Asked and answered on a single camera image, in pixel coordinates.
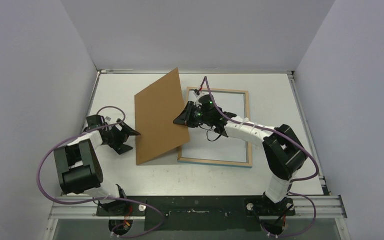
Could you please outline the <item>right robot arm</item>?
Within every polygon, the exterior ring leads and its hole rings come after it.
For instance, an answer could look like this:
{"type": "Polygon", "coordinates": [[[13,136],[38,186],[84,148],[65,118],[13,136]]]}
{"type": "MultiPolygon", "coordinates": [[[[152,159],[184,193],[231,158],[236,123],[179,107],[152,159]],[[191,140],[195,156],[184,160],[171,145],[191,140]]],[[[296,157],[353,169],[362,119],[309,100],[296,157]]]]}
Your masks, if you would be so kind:
{"type": "Polygon", "coordinates": [[[207,125],[220,137],[236,138],[264,150],[272,177],[262,194],[262,206],[253,210],[268,216],[292,213],[293,202],[288,192],[296,172],[303,166],[307,155],[290,126],[267,127],[223,111],[207,93],[196,90],[196,100],[187,101],[182,112],[173,119],[176,125],[199,128],[207,125]]]}

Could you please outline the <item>brown cardboard backing board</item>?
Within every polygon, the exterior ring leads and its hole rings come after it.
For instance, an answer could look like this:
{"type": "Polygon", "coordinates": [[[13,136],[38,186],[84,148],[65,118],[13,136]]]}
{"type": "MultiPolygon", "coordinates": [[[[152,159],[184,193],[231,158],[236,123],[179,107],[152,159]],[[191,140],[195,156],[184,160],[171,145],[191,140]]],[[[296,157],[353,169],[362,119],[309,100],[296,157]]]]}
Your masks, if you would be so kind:
{"type": "Polygon", "coordinates": [[[178,68],[135,94],[134,104],[137,165],[190,141],[188,128],[173,123],[185,107],[178,68]]]}

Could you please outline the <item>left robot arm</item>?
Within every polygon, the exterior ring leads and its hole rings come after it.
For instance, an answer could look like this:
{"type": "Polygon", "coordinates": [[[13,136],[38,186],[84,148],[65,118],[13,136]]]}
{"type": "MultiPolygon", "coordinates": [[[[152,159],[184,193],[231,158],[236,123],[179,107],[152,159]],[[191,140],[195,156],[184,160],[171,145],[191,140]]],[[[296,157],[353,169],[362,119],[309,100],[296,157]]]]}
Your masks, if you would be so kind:
{"type": "Polygon", "coordinates": [[[109,146],[117,154],[124,154],[133,149],[126,144],[128,138],[140,133],[121,119],[117,119],[117,125],[110,126],[98,114],[88,116],[86,122],[84,135],[53,151],[61,190],[65,195],[87,194],[98,198],[100,209],[107,213],[127,214],[131,204],[118,184],[104,180],[96,149],[109,146]]]}

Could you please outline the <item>wooden picture frame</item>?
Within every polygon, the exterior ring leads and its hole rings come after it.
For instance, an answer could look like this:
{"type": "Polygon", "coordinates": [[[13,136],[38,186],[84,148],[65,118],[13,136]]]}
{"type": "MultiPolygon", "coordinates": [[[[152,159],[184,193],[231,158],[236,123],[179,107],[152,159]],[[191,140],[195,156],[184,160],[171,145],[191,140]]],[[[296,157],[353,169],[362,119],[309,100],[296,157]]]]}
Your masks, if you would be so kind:
{"type": "MultiPolygon", "coordinates": [[[[247,97],[248,97],[248,103],[247,103],[248,116],[247,117],[250,116],[248,91],[246,91],[246,90],[233,90],[233,89],[220,89],[220,88],[216,88],[213,90],[218,90],[218,91],[228,90],[228,91],[232,91],[232,92],[241,92],[241,91],[246,92],[247,97]]],[[[248,142],[246,142],[246,143],[247,143],[247,162],[216,161],[216,160],[194,159],[194,158],[180,159],[182,146],[180,146],[178,148],[178,162],[179,163],[190,163],[190,164],[202,164],[202,165],[219,165],[219,166],[229,166],[229,167],[251,168],[252,167],[252,146],[250,143],[248,143],[248,142]]]]}

